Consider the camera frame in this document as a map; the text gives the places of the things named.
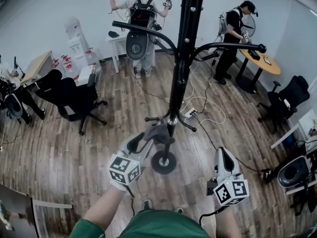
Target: backpack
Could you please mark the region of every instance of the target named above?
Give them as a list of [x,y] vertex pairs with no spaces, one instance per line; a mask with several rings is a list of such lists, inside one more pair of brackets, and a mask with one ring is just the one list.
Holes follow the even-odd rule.
[[[240,17],[240,11],[237,8],[234,8],[231,11],[235,11],[236,13],[239,14],[239,17]],[[227,14],[228,14],[228,12],[224,12],[219,17],[219,32],[218,32],[218,35],[225,34],[227,32],[227,28],[228,28]],[[242,23],[242,20],[240,19],[240,27],[242,27],[242,26],[243,26],[243,23]]]
[[130,8],[131,21],[130,24],[148,27],[149,21],[155,17],[154,7],[151,5],[153,0],[147,3],[142,3],[141,0],[136,0],[135,4]]

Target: black shirt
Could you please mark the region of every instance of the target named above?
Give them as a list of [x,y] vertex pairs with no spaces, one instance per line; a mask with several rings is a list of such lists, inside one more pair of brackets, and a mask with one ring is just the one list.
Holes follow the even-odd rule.
[[[241,19],[242,19],[243,14],[242,14],[242,10],[240,7],[238,7],[238,10],[240,12],[240,15],[234,10],[227,12],[227,23],[234,27],[233,31],[235,31],[237,34],[241,35],[241,27],[242,27]],[[239,43],[240,39],[232,36],[231,34],[225,34],[223,42]]]

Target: round table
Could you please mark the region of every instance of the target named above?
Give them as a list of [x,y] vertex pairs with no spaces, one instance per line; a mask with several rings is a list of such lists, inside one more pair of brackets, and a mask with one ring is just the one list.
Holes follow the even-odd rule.
[[[269,57],[266,54],[261,54],[260,52],[256,51],[257,54],[260,56],[260,60],[255,60],[252,58],[252,56],[248,53],[248,50],[240,50],[240,52],[246,57],[246,59],[243,62],[243,65],[239,71],[239,74],[236,77],[236,82],[239,85],[239,87],[251,94],[257,93],[257,87],[256,87],[256,82],[258,81],[262,71],[266,71],[270,74],[273,75],[280,75],[281,74],[281,69],[277,65],[277,63],[274,61],[273,58]],[[265,62],[264,58],[268,59],[269,62],[271,63],[268,64]],[[253,79],[249,79],[246,76],[243,76],[243,72],[247,66],[248,61],[253,62],[256,66],[259,67],[257,74],[254,76]]]

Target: black cap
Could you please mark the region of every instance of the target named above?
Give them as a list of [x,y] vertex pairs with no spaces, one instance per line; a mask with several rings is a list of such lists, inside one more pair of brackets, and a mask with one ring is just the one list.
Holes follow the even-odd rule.
[[243,8],[243,7],[248,7],[248,9],[249,9],[249,11],[251,12],[251,13],[255,13],[255,11],[256,11],[256,7],[255,7],[255,5],[251,2],[251,1],[244,1],[241,5],[240,5],[240,7],[241,8]]

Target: person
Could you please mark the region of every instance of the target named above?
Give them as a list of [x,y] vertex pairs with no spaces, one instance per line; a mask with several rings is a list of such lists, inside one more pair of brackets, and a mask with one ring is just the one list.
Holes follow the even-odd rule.
[[[111,180],[108,190],[76,223],[69,238],[105,238],[105,230],[111,224],[125,193],[126,187]],[[154,210],[152,202],[147,199],[142,211],[131,219],[119,238],[209,238],[197,222],[183,213],[182,208],[175,211]],[[241,238],[231,208],[216,214],[215,218],[217,238]]]
[[[227,12],[228,27],[227,33],[224,35],[223,42],[239,43],[240,41],[244,40],[244,37],[241,35],[241,28],[243,26],[242,17],[243,15],[250,15],[251,13],[254,14],[256,7],[251,1],[244,1],[236,9]],[[237,50],[235,49],[225,49],[223,51],[216,68],[216,73],[214,75],[214,78],[219,84],[226,84],[224,78],[231,79],[231,75],[228,74],[227,71],[234,63],[236,55]]]
[[[13,94],[15,94],[15,96],[17,97],[17,99],[20,102],[23,102],[24,104],[28,105],[30,108],[33,109],[33,111],[42,119],[44,120],[45,118],[45,114],[46,111],[45,109],[40,109],[38,107],[38,105],[35,103],[35,101],[33,100],[31,94],[19,83],[19,80],[17,80],[18,77],[18,72],[15,70],[11,70],[9,65],[7,63],[1,64],[0,67],[0,71],[1,71],[1,76],[3,77],[3,79],[5,79],[6,81],[8,81],[13,89]],[[32,121],[32,117],[30,115],[28,115],[25,111],[25,109],[22,106],[22,118],[24,119],[24,121],[26,122],[27,125],[31,124]]]
[[[110,0],[111,10],[118,9],[130,9],[137,0]],[[141,0],[143,4],[146,4],[149,0]],[[158,2],[157,0],[153,0],[151,5],[154,7],[155,13],[165,18],[168,15],[170,6],[164,6],[163,3]],[[151,18],[148,24],[148,28],[153,28],[154,17]],[[141,78],[141,69],[145,70],[146,77],[151,76],[152,64],[153,64],[153,55],[155,46],[153,41],[155,40],[155,36],[149,35],[148,48],[146,50],[145,56],[141,60],[135,60],[133,62],[134,74],[136,78]]]
[[5,228],[9,231],[13,231],[11,226],[10,219],[24,219],[26,218],[24,214],[9,212],[2,201],[0,200],[0,220],[4,223]]

